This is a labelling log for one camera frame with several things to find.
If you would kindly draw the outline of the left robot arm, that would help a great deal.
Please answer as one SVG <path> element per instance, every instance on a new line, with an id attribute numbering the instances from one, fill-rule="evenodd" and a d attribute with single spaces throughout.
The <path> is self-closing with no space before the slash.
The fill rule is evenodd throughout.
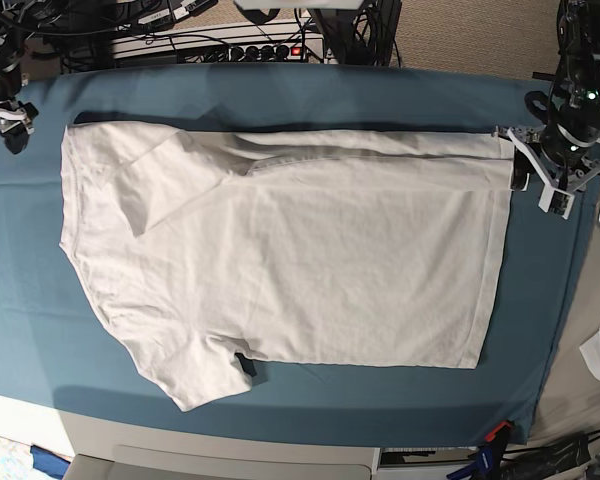
<path id="1" fill-rule="evenodd" d="M 514 145 L 511 189 L 532 175 L 543 183 L 538 206 L 568 219 L 578 192 L 600 176 L 600 1 L 561 1 L 556 16 L 559 60 L 553 74 L 534 73 L 549 91 L 524 97 L 537 127 L 496 129 Z"/>

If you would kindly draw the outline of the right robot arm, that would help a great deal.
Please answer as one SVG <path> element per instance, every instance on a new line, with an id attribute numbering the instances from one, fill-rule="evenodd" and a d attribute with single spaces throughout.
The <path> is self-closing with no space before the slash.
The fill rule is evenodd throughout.
<path id="1" fill-rule="evenodd" d="M 32 103 L 18 99 L 23 87 L 24 46 L 24 31 L 13 26 L 0 3 L 0 137 L 14 155 L 27 147 L 34 132 L 34 119 L 39 115 Z"/>

